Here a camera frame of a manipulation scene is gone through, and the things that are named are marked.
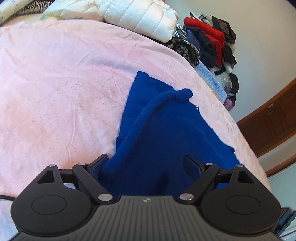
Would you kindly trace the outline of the leopard print garment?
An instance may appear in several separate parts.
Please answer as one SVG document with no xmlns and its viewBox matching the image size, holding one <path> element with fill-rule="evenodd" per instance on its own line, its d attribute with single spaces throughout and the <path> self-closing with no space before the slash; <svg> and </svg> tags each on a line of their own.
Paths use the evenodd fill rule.
<svg viewBox="0 0 296 241">
<path fill-rule="evenodd" d="M 182 38 L 173 37 L 166 45 L 185 58 L 193 68 L 197 67 L 200 62 L 200 54 L 193 44 Z"/>
</svg>

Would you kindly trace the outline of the white puffer jacket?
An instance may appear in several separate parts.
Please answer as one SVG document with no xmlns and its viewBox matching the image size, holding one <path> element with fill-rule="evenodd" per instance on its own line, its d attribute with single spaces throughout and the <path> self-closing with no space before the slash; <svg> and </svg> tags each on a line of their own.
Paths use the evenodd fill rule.
<svg viewBox="0 0 296 241">
<path fill-rule="evenodd" d="M 44 18 L 96 20 L 145 35 L 162 43 L 171 40 L 179 18 L 164 1 L 54 1 Z"/>
</svg>

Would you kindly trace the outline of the light blue quilted blanket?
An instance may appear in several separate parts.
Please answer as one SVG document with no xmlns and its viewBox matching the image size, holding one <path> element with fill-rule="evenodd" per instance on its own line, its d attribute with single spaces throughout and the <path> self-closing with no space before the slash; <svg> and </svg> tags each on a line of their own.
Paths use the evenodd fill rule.
<svg viewBox="0 0 296 241">
<path fill-rule="evenodd" d="M 220 100 L 222 104 L 226 101 L 227 94 L 221 84 L 217 81 L 214 75 L 208 70 L 208 68 L 201 62 L 194 68 L 200 77 L 205 81 L 208 87 L 212 90 L 215 96 Z"/>
</svg>

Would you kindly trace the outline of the brown wooden door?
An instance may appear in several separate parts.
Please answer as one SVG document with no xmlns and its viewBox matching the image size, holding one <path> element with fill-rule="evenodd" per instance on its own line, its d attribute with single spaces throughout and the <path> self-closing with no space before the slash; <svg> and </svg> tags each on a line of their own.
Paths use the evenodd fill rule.
<svg viewBox="0 0 296 241">
<path fill-rule="evenodd" d="M 268 177 L 293 164 L 295 80 L 237 124 Z"/>
</svg>

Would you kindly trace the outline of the white script-print quilt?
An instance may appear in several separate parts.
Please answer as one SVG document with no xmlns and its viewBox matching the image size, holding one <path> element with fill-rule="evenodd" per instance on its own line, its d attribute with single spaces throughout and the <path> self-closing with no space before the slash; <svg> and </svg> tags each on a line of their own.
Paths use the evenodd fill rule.
<svg viewBox="0 0 296 241">
<path fill-rule="evenodd" d="M 0 24 L 4 23 L 8 18 L 17 11 L 27 6 L 33 0 L 4 0 L 0 4 Z"/>
</svg>

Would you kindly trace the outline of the red jacket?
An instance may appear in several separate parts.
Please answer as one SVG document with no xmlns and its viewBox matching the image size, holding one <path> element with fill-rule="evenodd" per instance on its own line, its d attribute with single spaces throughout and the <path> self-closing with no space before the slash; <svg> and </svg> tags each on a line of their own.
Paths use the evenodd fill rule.
<svg viewBox="0 0 296 241">
<path fill-rule="evenodd" d="M 222 32 L 210 27 L 201 20 L 186 17 L 184 18 L 185 27 L 191 27 L 193 30 L 201 30 L 203 34 L 209 39 L 211 44 L 214 46 L 217 59 L 215 65 L 219 68 L 222 67 L 222 49 L 224 48 L 225 38 Z"/>
</svg>

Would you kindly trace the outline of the purple plastic bag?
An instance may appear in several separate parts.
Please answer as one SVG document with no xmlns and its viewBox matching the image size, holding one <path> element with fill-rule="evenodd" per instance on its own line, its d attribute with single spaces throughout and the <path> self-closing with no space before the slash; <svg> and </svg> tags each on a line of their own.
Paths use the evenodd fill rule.
<svg viewBox="0 0 296 241">
<path fill-rule="evenodd" d="M 230 98 L 226 98 L 224 102 L 224 107 L 227 109 L 227 111 L 231 111 L 235 106 L 235 102 L 233 102 Z"/>
</svg>

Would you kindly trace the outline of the blue knit sweater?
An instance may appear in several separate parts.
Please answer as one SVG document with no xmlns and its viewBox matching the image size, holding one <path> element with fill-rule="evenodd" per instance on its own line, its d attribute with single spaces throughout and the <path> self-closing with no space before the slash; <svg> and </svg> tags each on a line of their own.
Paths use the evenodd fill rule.
<svg viewBox="0 0 296 241">
<path fill-rule="evenodd" d="M 121 118 L 114 156 L 98 182 L 113 196 L 178 196 L 193 180 L 184 170 L 186 155 L 223 169 L 238 164 L 234 149 L 224 144 L 190 102 L 189 89 L 138 72 Z"/>
</svg>

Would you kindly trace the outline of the black mesh garment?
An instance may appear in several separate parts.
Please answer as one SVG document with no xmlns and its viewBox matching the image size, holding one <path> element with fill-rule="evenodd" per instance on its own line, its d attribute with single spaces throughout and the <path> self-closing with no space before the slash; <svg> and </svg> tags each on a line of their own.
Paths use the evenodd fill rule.
<svg viewBox="0 0 296 241">
<path fill-rule="evenodd" d="M 235 44 L 236 34 L 232 30 L 230 24 L 225 21 L 212 16 L 213 28 L 223 33 L 225 41 L 229 44 Z"/>
</svg>

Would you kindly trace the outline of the pink bed sheet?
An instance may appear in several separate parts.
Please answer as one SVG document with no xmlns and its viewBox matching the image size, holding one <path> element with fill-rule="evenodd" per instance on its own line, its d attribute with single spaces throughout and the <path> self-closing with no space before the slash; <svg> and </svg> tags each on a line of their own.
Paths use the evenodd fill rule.
<svg viewBox="0 0 296 241">
<path fill-rule="evenodd" d="M 45 20 L 1 27 L 1 194 L 18 196 L 48 164 L 112 156 L 139 71 L 192 90 L 204 120 L 269 187 L 230 113 L 178 53 L 98 21 Z"/>
</svg>

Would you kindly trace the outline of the dark navy jacket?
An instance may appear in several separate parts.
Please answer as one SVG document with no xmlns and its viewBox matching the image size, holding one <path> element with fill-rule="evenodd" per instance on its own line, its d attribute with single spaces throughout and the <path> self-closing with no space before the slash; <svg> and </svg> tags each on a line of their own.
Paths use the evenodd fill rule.
<svg viewBox="0 0 296 241">
<path fill-rule="evenodd" d="M 209 38 L 198 28 L 184 26 L 183 29 L 187 33 L 185 40 L 198 49 L 200 61 L 207 68 L 213 68 L 217 60 L 217 53 Z"/>
</svg>

